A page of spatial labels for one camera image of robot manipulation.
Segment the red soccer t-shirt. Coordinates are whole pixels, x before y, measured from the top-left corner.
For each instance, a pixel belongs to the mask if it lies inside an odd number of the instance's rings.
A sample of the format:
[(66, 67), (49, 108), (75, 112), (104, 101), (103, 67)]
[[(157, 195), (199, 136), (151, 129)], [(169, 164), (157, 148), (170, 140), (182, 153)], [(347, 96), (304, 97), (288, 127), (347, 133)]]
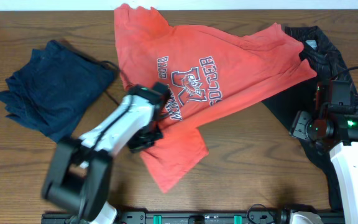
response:
[(158, 124), (163, 137), (140, 154), (162, 192), (208, 154), (200, 126), (316, 76), (300, 58), (303, 44), (279, 24), (239, 37), (172, 27), (154, 8), (123, 4), (114, 11), (114, 34), (125, 89), (157, 82), (170, 89)]

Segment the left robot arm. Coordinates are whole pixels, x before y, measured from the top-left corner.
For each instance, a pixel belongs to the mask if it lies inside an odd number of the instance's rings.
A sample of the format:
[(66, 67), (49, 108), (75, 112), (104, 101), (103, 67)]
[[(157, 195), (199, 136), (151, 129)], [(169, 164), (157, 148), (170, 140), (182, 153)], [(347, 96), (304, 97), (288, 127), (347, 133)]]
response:
[(113, 159), (124, 146), (137, 153), (162, 139), (158, 121), (169, 98), (166, 84), (135, 85), (97, 127), (77, 139), (62, 138), (42, 198), (70, 212), (68, 223), (114, 223), (117, 210), (108, 203)]

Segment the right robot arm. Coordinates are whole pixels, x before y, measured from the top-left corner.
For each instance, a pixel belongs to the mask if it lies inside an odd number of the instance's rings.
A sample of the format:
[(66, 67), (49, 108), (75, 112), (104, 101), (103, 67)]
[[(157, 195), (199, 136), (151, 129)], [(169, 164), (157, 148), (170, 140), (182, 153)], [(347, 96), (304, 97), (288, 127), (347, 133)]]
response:
[(319, 82), (315, 110), (299, 111), (290, 134), (329, 154), (341, 193), (344, 221), (358, 223), (358, 114), (345, 81)]

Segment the folded navy blue shirt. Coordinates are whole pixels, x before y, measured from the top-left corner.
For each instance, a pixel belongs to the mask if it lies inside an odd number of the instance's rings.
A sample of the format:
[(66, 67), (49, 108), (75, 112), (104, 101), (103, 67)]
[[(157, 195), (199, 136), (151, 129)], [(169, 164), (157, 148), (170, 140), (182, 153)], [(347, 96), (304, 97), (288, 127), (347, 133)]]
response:
[(115, 80), (118, 68), (96, 61), (56, 40), (34, 49), (29, 62), (0, 91), (8, 118), (55, 142), (70, 136), (87, 107)]

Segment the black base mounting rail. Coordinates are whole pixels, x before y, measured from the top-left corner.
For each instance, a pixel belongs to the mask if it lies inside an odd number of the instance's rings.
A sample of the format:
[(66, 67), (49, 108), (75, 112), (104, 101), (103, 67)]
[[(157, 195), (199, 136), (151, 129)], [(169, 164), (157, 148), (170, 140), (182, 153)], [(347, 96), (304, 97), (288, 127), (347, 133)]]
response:
[(293, 204), (281, 209), (254, 204), (245, 212), (117, 212), (117, 224), (282, 224), (322, 223), (345, 224), (342, 212), (319, 212), (309, 205)]

